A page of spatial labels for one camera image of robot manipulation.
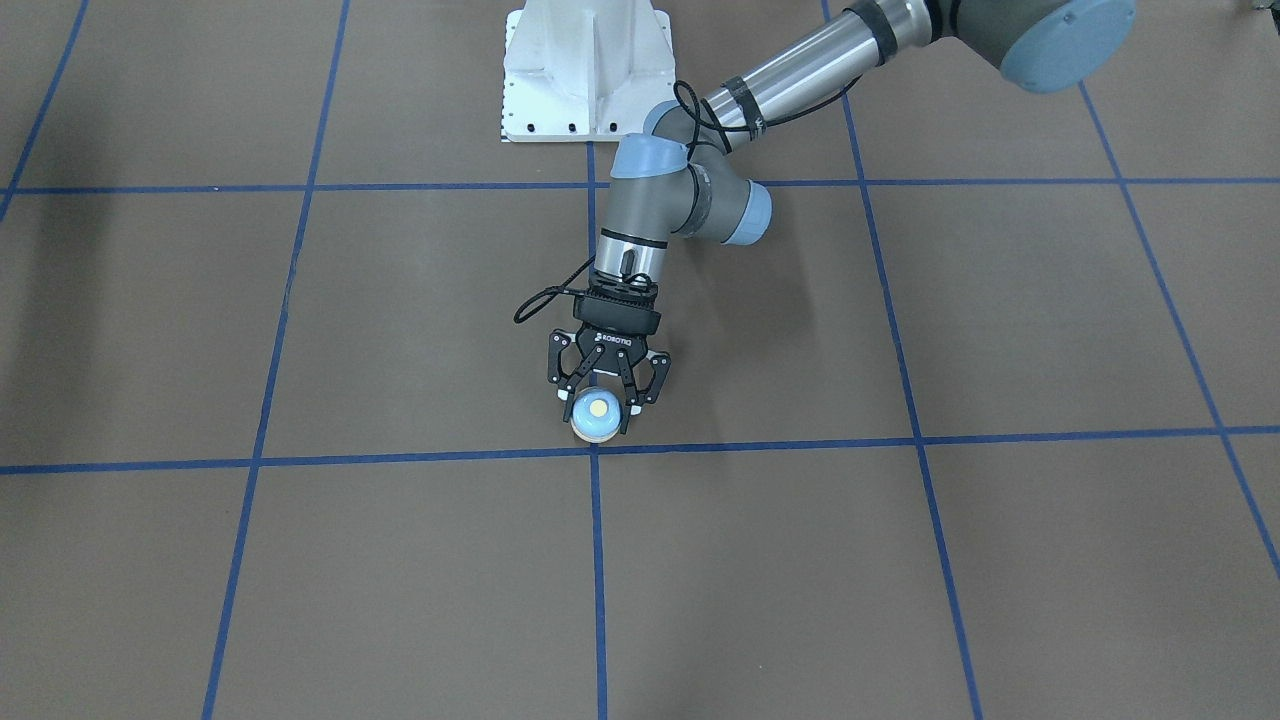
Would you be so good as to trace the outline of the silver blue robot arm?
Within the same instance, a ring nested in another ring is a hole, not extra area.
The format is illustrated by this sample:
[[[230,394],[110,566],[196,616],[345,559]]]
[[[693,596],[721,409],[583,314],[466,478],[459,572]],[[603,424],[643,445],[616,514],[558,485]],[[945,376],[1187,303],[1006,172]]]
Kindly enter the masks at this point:
[[[671,240],[748,246],[767,232],[772,197],[731,167],[731,152],[837,102],[902,50],[942,38],[1027,92],[1055,94],[1100,69],[1135,18],[1134,1],[852,1],[707,96],[677,81],[673,97],[620,142],[595,250],[579,269],[586,286],[552,286],[515,316],[524,322],[561,295],[573,300],[579,328],[548,340],[547,377],[564,421],[580,439],[604,443],[660,397],[672,360],[649,340]]]

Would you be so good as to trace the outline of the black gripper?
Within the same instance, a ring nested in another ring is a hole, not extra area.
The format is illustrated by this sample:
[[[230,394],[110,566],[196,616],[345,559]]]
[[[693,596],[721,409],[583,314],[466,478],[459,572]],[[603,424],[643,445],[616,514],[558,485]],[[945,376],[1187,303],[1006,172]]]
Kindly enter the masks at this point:
[[[622,436],[635,415],[658,401],[673,365],[669,354],[649,351],[646,345],[660,323],[655,301],[654,287],[593,286],[575,295],[573,316],[582,323],[577,334],[553,331],[548,337],[548,380],[566,404],[575,401],[594,370],[620,378]]]

